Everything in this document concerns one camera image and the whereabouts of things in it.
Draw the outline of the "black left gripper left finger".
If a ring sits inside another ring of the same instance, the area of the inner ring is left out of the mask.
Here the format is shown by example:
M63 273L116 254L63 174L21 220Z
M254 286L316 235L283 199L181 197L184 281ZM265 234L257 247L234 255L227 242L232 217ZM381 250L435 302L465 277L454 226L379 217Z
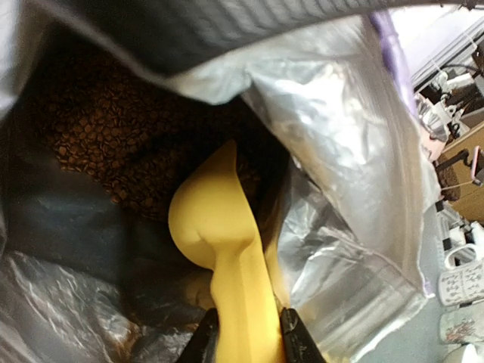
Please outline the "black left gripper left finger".
M219 316L215 308L206 311L180 355L180 363L213 363L219 335Z

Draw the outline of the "purple pet food bag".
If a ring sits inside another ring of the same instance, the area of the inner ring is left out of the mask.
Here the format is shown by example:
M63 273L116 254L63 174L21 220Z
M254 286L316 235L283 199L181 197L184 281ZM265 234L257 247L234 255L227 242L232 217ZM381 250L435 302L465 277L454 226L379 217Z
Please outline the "purple pet food bag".
M386 62L398 47L383 43L389 6L3 1L1 360L180 361L216 309L213 272L177 248L169 207L159 221L113 202L38 135L33 99L64 52L107 54L209 106L246 105L266 133L255 200L238 146L236 170L279 320L295 309L323 358L356 362L413 318L427 303L418 262L439 186L408 77Z

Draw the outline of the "yellow plastic scoop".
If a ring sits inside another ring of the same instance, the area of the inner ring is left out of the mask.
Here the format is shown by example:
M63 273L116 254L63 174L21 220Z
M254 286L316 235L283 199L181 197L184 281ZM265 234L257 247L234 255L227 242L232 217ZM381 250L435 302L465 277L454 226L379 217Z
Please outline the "yellow plastic scoop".
M284 344L262 241L226 142L175 192L169 231L181 253L212 270L217 362L283 362Z

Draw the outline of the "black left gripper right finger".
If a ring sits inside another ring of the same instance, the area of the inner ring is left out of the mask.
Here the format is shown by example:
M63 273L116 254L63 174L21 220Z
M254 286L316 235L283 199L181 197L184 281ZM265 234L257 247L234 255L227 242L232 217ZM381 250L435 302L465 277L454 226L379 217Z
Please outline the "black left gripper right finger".
M295 309L283 308L281 332L284 341L286 362L325 363L315 341L312 339L301 317Z

